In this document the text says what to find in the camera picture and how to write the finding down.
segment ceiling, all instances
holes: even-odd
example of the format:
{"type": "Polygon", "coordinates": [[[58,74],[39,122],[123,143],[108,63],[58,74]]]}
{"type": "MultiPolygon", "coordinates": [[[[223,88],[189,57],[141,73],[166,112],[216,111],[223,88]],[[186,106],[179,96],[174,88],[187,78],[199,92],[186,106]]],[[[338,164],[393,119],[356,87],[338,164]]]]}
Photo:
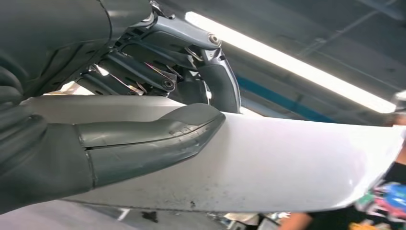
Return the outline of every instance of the ceiling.
{"type": "MultiPolygon", "coordinates": [[[[160,0],[193,11],[386,100],[406,89],[406,14],[401,0],[160,0]],[[386,12],[368,6],[377,3],[386,12]]],[[[244,106],[263,115],[379,125],[383,115],[227,43],[244,106]]]]}

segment colorful clothing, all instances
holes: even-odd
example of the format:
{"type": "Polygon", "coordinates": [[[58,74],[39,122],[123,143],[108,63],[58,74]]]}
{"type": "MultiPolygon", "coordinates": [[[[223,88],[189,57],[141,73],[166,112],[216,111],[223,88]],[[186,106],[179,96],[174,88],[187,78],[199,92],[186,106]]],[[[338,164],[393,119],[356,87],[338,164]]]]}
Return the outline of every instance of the colorful clothing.
{"type": "Polygon", "coordinates": [[[308,230],[406,230],[406,165],[395,163],[352,206],[309,215],[308,230]]]}

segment bolt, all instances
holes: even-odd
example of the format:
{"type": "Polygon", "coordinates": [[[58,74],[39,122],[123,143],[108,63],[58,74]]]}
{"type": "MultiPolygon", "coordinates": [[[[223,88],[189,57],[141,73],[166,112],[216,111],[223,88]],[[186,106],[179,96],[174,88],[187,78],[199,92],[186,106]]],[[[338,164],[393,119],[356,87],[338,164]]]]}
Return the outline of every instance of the bolt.
{"type": "Polygon", "coordinates": [[[220,39],[218,39],[218,37],[216,37],[214,34],[209,35],[209,40],[215,45],[218,45],[221,42],[220,39]]]}
{"type": "Polygon", "coordinates": [[[164,86],[166,88],[172,88],[173,87],[173,82],[171,80],[164,80],[164,86]]]}

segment wire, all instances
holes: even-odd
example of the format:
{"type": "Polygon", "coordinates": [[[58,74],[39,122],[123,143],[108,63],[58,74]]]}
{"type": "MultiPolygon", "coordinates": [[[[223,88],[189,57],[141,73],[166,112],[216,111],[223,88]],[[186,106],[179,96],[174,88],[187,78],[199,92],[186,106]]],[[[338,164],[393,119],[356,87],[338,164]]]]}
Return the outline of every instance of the wire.
{"type": "Polygon", "coordinates": [[[165,76],[163,73],[161,73],[161,70],[160,70],[160,69],[158,69],[158,68],[156,68],[156,67],[154,67],[154,66],[152,66],[152,65],[150,65],[150,64],[148,64],[148,63],[146,63],[146,62],[144,62],[144,63],[145,63],[147,66],[149,66],[151,69],[155,70],[155,72],[159,73],[161,76],[163,76],[163,77],[165,77],[165,78],[167,78],[167,79],[169,79],[169,80],[172,80],[172,79],[170,79],[169,77],[165,76]]]}
{"type": "MultiPolygon", "coordinates": [[[[101,72],[101,69],[106,71],[105,69],[101,68],[98,65],[93,65],[93,68],[91,68],[91,70],[96,71],[97,73],[101,74],[102,76],[107,76],[107,75],[103,75],[101,72]]],[[[122,85],[124,85],[125,87],[129,88],[131,91],[136,92],[134,89],[132,89],[131,87],[129,87],[127,84],[125,84],[122,80],[120,80],[118,77],[112,75],[111,73],[107,72],[108,75],[110,75],[110,77],[113,77],[114,79],[116,79],[119,83],[121,83],[122,85]]]]}
{"type": "Polygon", "coordinates": [[[176,70],[174,70],[172,67],[166,65],[166,68],[168,68],[170,71],[172,71],[172,73],[176,74],[176,76],[178,76],[180,79],[183,80],[183,76],[180,75],[176,70]]]}
{"type": "Polygon", "coordinates": [[[185,48],[185,50],[192,55],[195,59],[197,59],[198,61],[203,61],[203,59],[201,57],[199,57],[195,52],[191,51],[188,47],[185,48]]]}
{"type": "Polygon", "coordinates": [[[137,82],[137,85],[144,93],[147,93],[147,90],[140,83],[137,82]]]}

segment ceiling light fixture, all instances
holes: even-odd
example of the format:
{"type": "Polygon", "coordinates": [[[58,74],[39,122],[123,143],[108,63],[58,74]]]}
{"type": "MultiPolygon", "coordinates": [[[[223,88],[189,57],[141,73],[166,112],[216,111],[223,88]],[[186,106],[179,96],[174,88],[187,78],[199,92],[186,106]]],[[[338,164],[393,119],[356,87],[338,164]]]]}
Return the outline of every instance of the ceiling light fixture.
{"type": "Polygon", "coordinates": [[[391,113],[395,105],[372,93],[345,82],[331,74],[306,64],[279,50],[258,42],[246,35],[214,22],[195,12],[187,12],[185,19],[201,29],[214,33],[223,41],[245,50],[272,64],[284,68],[298,76],[323,86],[356,103],[375,110],[379,113],[391,113]]]}

